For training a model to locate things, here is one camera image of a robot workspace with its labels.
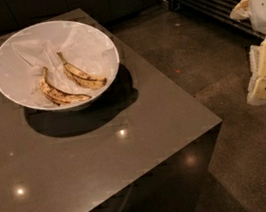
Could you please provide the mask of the spotted banana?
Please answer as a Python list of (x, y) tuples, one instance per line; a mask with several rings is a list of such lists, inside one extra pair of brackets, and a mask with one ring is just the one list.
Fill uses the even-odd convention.
[(87, 72), (84, 72), (73, 64), (70, 64), (64, 58), (61, 52), (57, 53), (57, 55), (62, 62), (63, 72), (65, 73), (65, 75), (79, 86), (92, 90), (102, 88), (107, 84), (108, 81), (106, 77), (88, 74)]
[(87, 101), (91, 99), (90, 95), (85, 94), (70, 94), (55, 88), (50, 84), (48, 80), (48, 68), (44, 67), (42, 69), (42, 78), (39, 82), (40, 91), (42, 94), (48, 98), (50, 101), (55, 103), (56, 105), (69, 104), (75, 101)]

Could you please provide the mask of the white bowl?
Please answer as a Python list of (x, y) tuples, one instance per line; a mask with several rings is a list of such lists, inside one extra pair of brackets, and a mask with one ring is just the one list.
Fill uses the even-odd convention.
[(30, 93), (30, 86), (34, 81), (33, 76), (30, 74), (29, 65), (12, 51), (11, 45), (16, 41), (46, 38), (50, 40), (64, 39), (66, 37), (66, 29), (75, 27), (75, 25), (81, 26), (86, 24), (69, 20), (38, 23), (37, 25), (26, 27), (9, 37), (9, 39), (0, 46), (0, 92), (14, 103), (16, 102), (26, 108), (29, 107), (31, 109), (34, 108), (44, 111), (64, 112), (76, 109), (79, 110), (86, 108), (89, 104), (98, 99), (99, 97), (87, 104), (65, 108), (41, 108), (35, 105)]

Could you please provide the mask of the white paper liner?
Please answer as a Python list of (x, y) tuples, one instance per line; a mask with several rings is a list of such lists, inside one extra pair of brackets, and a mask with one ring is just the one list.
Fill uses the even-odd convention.
[[(29, 65), (33, 83), (30, 93), (33, 103), (41, 108), (65, 108), (87, 104), (98, 98), (115, 79), (118, 72), (118, 50), (111, 39), (96, 28), (86, 25), (75, 25), (66, 29), (64, 39), (33, 39), (16, 41), (11, 45), (12, 51)], [(57, 53), (88, 74), (106, 77), (107, 84), (98, 89), (83, 88), (68, 78)], [(70, 94), (90, 95), (87, 101), (75, 101), (69, 104), (56, 105), (40, 91), (39, 82), (42, 69), (48, 68), (48, 80), (52, 86)]]

